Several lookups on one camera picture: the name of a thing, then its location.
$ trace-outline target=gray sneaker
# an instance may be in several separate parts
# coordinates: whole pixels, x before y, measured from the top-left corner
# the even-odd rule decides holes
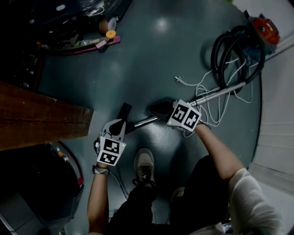
[[[134,162],[137,179],[133,180],[136,186],[155,187],[154,182],[154,158],[149,149],[140,149]]]
[[[185,187],[177,188],[171,196],[170,202],[173,203],[175,200],[184,196]]]

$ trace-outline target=white sleeve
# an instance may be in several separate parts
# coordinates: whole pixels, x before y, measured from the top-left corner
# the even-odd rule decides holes
[[[283,235],[281,215],[269,205],[257,181],[246,169],[229,182],[229,203],[234,233],[262,229],[269,235]]]

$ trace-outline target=vacuum hose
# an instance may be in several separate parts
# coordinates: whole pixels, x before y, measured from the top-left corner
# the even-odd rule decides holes
[[[218,65],[218,54],[223,44],[225,45],[225,49],[221,55],[220,64]],[[248,84],[262,70],[266,58],[264,43],[258,33],[247,26],[240,25],[233,28],[231,32],[222,34],[216,39],[211,52],[211,67],[212,70],[218,74],[219,86],[221,89],[227,87],[224,73],[228,67],[228,63],[226,62],[229,62],[231,58],[231,52],[234,51],[238,56],[240,63],[244,64],[244,45],[254,46],[254,49],[258,48],[260,50],[260,61],[254,72],[248,78],[246,78],[245,66],[241,68],[241,76],[239,77],[238,82],[246,82],[246,84]],[[239,88],[235,90],[235,92],[238,93],[241,89],[242,88]]]

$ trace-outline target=white cable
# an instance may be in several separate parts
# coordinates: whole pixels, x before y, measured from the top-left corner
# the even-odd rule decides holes
[[[237,58],[237,59],[235,59],[235,60],[232,60],[232,61],[228,61],[228,62],[226,62],[226,64],[233,63],[233,62],[235,62],[235,61],[237,61],[237,60],[239,60],[239,58]],[[208,72],[203,76],[203,78],[201,79],[201,81],[200,81],[199,83],[197,83],[197,84],[189,84],[189,83],[185,83],[185,82],[181,79],[181,77],[175,77],[175,79],[176,79],[177,82],[182,83],[182,84],[185,85],[185,86],[198,86],[198,85],[200,85],[200,84],[203,82],[203,80],[204,80],[204,78],[206,77],[206,75],[208,75],[208,74],[211,73],[211,72],[212,72],[212,70],[208,71]]]
[[[253,67],[253,66],[256,66],[258,65],[258,63],[254,64],[254,65],[251,65],[249,68],[248,68],[248,72],[249,72],[249,76],[251,75],[250,73],[250,68]],[[247,103],[247,104],[250,104],[253,100],[253,84],[252,84],[253,81],[250,82],[250,86],[251,86],[251,98],[250,98],[250,101],[246,101],[244,100],[243,98],[237,96],[236,92],[234,91],[234,94],[235,94],[235,97],[239,100],[242,100],[243,102]]]
[[[233,63],[233,62],[235,62],[235,61],[237,61],[237,60],[238,60],[238,59],[235,59],[235,60],[233,60],[233,61],[229,61],[229,62],[226,62],[226,63]],[[245,61],[245,62],[244,62],[244,63],[243,63],[243,64],[242,64],[242,65],[241,65],[241,66],[240,66],[240,67],[239,67],[234,73],[233,73],[233,75],[230,77],[229,81],[227,82],[227,85],[230,83],[230,81],[232,80],[232,78],[238,73],[238,71],[239,71],[239,70],[245,65],[245,63],[246,63],[246,61]],[[258,63],[254,64],[254,65],[251,65],[251,66],[249,67],[249,74],[250,74],[250,68],[253,67],[253,66],[256,66],[257,64],[258,64]],[[202,77],[201,81],[200,81],[199,83],[197,83],[197,84],[187,84],[187,83],[185,83],[183,80],[181,80],[180,77],[175,77],[175,79],[176,79],[178,82],[182,83],[183,85],[186,85],[186,86],[196,86],[196,88],[195,88],[195,96],[198,97],[198,96],[200,96],[200,95],[207,95],[207,94],[209,94],[209,93],[211,93],[211,92],[215,92],[215,91],[217,91],[217,90],[220,90],[219,87],[218,87],[218,88],[214,88],[214,89],[212,89],[212,90],[207,90],[207,89],[201,84],[201,83],[204,81],[204,78],[205,78],[209,73],[211,73],[211,72],[212,72],[212,70],[208,71],[208,72]],[[250,85],[251,85],[251,99],[250,99],[250,101],[246,101],[246,100],[244,100],[243,98],[237,96],[236,92],[234,91],[235,97],[238,98],[238,99],[240,99],[241,101],[243,101],[243,102],[245,102],[245,103],[251,103],[251,102],[252,102],[252,99],[253,99],[253,84],[252,84],[252,82],[251,82]],[[206,111],[206,109],[205,109],[202,105],[198,106],[198,111],[201,113],[201,111],[203,110],[203,111],[205,112],[205,115],[206,115],[206,121],[201,120],[201,122],[205,123],[206,125],[213,126],[213,127],[217,127],[217,126],[220,125],[221,120],[222,120],[222,118],[224,117],[225,112],[226,112],[226,108],[227,108],[227,105],[228,105],[228,102],[229,102],[230,94],[227,94],[226,96],[227,96],[227,99],[226,99],[226,101],[225,101],[225,106],[224,106],[224,109],[223,109],[222,112],[221,112],[221,107],[220,107],[221,98],[218,97],[218,119],[217,119],[217,120],[214,120],[214,118],[212,117],[212,114],[211,114],[211,111],[210,111],[209,102],[206,102],[206,103],[207,103],[208,112]],[[186,135],[186,132],[184,132],[184,137],[185,137],[185,138],[188,138],[188,137],[192,136],[193,133],[194,133],[194,132],[191,132],[189,135]]]
[[[122,190],[122,192],[123,192],[123,194],[124,194],[124,197],[126,198],[126,200],[128,200],[128,197],[127,197],[128,193],[125,193],[125,191],[124,191],[124,189],[123,189],[123,187],[122,187],[122,185],[121,185],[121,183],[120,183],[120,181],[119,181],[118,176],[116,176],[116,175],[115,175],[114,173],[112,173],[111,171],[109,171],[109,172],[110,172],[111,175],[114,176],[114,178],[115,178],[116,181],[118,182],[118,184],[119,184],[119,186],[120,186],[120,188],[121,188],[121,190]]]

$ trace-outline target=orange object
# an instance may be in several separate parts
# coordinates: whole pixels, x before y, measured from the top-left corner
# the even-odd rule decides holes
[[[101,20],[99,23],[99,31],[101,34],[106,34],[108,31],[108,21],[106,19]]]
[[[265,41],[272,45],[278,44],[280,41],[279,32],[269,19],[255,18],[253,25]]]
[[[107,37],[108,39],[114,39],[115,36],[116,36],[116,32],[115,32],[114,30],[109,30],[109,31],[107,31],[107,33],[106,33],[106,37]]]

